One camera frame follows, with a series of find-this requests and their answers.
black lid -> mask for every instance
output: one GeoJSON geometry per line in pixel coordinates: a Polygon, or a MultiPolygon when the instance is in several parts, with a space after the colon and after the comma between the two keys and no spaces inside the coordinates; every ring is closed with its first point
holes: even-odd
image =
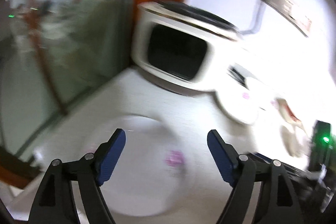
{"type": "Polygon", "coordinates": [[[160,4],[163,8],[180,15],[188,16],[202,22],[209,23],[224,30],[236,31],[236,26],[234,26],[232,23],[205,10],[189,6],[182,2],[171,0],[160,0],[157,3],[160,4]]]}

white appliance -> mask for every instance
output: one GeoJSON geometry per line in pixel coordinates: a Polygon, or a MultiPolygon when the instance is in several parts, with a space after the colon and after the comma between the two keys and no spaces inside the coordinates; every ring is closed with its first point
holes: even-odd
{"type": "Polygon", "coordinates": [[[182,3],[147,2],[139,6],[132,59],[147,72],[185,88],[216,89],[234,61],[240,36],[234,25],[182,3]]]}

appliance lid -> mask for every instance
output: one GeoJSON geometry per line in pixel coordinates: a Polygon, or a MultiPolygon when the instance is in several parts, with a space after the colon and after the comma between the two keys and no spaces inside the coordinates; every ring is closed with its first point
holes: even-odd
{"type": "Polygon", "coordinates": [[[168,17],[232,41],[239,41],[240,34],[230,22],[207,11],[175,1],[144,2],[141,10],[168,17]]]}

dark screen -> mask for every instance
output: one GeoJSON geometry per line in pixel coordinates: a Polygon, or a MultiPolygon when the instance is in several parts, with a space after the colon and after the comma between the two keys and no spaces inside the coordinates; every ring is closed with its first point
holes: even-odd
{"type": "Polygon", "coordinates": [[[147,57],[152,66],[184,80],[191,80],[197,74],[207,48],[203,39],[156,25],[152,30],[147,57]]]}

glass pane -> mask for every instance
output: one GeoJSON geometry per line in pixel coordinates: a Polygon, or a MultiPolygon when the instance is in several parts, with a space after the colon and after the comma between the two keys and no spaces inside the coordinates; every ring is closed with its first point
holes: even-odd
{"type": "Polygon", "coordinates": [[[0,141],[8,151],[27,160],[62,114],[127,67],[131,13],[132,0],[1,2],[0,141]]]}

